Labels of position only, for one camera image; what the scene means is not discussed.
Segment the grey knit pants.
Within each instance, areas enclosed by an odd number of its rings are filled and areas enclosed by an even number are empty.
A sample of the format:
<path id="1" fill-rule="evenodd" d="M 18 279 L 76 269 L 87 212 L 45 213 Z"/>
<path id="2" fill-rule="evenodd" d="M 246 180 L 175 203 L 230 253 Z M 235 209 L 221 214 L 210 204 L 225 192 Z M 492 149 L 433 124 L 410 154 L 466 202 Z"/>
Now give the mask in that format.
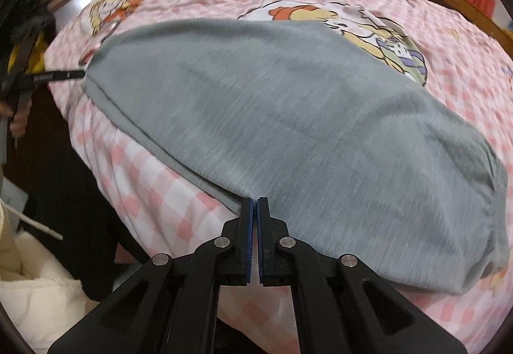
<path id="1" fill-rule="evenodd" d="M 188 19 L 109 37 L 83 89 L 232 211 L 265 197 L 323 254 L 463 294 L 507 266 L 506 168 L 419 83 L 317 21 Z"/>

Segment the pink checkered bed sheet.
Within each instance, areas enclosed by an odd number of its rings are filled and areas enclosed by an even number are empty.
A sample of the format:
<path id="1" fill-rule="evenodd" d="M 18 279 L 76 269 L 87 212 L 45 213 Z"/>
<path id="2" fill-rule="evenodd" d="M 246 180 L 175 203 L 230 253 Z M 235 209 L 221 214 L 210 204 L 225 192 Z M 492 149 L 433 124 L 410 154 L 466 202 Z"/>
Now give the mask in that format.
<path id="1" fill-rule="evenodd" d="M 175 257 L 265 196 L 478 353 L 512 307 L 512 61 L 427 0 L 95 0 L 44 60 L 130 234 Z"/>

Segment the white fabric pile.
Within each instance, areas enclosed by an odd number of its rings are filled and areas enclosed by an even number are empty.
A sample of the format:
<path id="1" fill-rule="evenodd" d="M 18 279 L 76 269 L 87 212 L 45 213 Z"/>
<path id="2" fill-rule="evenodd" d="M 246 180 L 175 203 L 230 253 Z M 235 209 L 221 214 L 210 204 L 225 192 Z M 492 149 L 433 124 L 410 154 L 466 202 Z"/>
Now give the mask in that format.
<path id="1" fill-rule="evenodd" d="M 33 235 L 13 232 L 5 204 L 1 204 L 1 303 L 36 353 L 46 353 L 98 306 Z"/>

